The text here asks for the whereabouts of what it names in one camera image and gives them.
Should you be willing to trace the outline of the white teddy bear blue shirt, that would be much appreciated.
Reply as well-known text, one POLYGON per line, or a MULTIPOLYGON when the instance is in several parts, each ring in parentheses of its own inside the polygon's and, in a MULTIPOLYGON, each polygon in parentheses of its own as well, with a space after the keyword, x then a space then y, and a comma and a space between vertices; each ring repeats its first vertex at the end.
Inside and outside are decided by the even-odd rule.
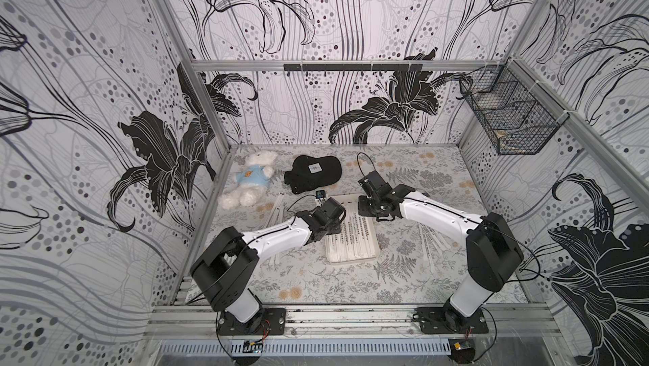
POLYGON ((267 193, 275 174, 275 151, 257 151, 246 157, 245 168, 233 175, 236 187, 218 199, 223 210, 252 207, 267 193))

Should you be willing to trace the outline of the white storage tray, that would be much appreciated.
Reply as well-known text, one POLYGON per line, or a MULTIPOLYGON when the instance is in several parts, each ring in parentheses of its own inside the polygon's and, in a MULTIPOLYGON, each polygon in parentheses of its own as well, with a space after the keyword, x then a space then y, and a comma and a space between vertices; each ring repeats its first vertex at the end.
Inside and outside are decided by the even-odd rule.
POLYGON ((341 232, 323 238, 326 258, 333 265, 352 265, 378 259, 380 246, 373 217, 358 214, 360 195, 338 195, 334 199, 346 209, 341 232))

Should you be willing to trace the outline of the black cap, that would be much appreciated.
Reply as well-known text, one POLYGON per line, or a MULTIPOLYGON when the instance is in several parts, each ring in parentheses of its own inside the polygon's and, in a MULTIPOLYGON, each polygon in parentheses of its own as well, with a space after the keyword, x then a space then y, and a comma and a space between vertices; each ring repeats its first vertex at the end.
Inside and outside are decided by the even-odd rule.
POLYGON ((298 156, 292 169, 284 173, 284 183, 294 195, 337 183, 342 176, 341 162, 335 156, 298 156))

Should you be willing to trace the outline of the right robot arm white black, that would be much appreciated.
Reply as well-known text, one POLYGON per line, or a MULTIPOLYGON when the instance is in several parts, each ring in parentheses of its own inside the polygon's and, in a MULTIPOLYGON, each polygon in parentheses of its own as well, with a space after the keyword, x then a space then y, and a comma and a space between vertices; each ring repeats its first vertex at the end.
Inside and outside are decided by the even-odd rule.
POLYGON ((432 200, 405 184, 390 186, 377 171, 358 181, 358 213, 378 222, 405 219, 453 239, 466 251, 467 276, 444 304, 448 320, 465 321, 502 290, 523 261, 519 242, 498 214, 478 215, 432 200))

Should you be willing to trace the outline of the black wall bar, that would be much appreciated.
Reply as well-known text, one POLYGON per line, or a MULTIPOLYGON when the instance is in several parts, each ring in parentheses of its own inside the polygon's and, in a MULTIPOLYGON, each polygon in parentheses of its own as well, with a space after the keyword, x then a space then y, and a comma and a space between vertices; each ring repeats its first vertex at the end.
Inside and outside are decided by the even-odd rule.
POLYGON ((325 64, 304 64, 304 63, 284 63, 285 72, 383 72, 383 71, 422 71, 422 63, 325 63, 325 64))

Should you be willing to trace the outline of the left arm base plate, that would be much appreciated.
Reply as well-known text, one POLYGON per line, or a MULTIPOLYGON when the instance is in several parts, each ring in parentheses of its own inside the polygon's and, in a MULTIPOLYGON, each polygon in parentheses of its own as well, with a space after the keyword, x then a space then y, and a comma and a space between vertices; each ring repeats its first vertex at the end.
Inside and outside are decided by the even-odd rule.
POLYGON ((285 308, 262 308, 251 320, 243 323, 228 312, 216 322, 220 335, 230 337, 275 337, 285 331, 287 310, 285 308))

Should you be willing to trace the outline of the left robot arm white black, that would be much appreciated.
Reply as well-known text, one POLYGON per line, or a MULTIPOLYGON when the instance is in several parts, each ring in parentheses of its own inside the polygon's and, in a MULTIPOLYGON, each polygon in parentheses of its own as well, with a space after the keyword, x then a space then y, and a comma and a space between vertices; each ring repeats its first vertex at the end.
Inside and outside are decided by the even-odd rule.
POLYGON ((254 330, 264 313, 263 304, 248 288, 257 265, 282 252, 340 233, 345 219, 345 207, 329 198, 324 204, 302 210, 273 227, 252 232, 225 228, 194 261, 190 275, 214 311, 228 313, 254 330))

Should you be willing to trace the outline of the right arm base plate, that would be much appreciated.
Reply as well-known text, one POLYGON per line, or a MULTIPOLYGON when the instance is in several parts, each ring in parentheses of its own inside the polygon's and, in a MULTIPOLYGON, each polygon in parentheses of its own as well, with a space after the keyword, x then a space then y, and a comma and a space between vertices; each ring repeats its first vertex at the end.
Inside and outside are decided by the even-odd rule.
POLYGON ((452 307, 417 307, 412 315, 412 322, 417 324, 420 332, 425 335, 480 335, 489 332, 482 310, 465 317, 452 307))

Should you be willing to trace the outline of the left pile wrapped straw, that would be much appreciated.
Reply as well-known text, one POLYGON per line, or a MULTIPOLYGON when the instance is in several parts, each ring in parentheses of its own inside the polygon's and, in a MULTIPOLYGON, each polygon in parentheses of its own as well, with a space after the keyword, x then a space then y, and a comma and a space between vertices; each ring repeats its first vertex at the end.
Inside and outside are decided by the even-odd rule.
POLYGON ((284 193, 279 193, 277 195, 277 198, 275 199, 275 203, 273 205, 273 209, 270 215, 270 220, 269 224, 271 226, 275 226, 281 222, 283 222, 283 217, 284 217, 284 193))

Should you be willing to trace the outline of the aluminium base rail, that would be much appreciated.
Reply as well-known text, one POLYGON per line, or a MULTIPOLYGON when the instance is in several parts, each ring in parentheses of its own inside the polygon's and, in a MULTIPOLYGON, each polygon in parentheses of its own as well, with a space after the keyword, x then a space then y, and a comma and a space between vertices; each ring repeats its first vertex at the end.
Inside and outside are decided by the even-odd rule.
MULTIPOLYGON (((426 318, 416 304, 268 304, 271 325, 283 338, 414 338, 421 337, 426 318)), ((145 327, 146 339, 208 339, 216 335, 220 316, 207 305, 156 306, 145 327)), ((485 337, 559 337, 548 306, 541 303, 487 304, 480 317, 485 337)))

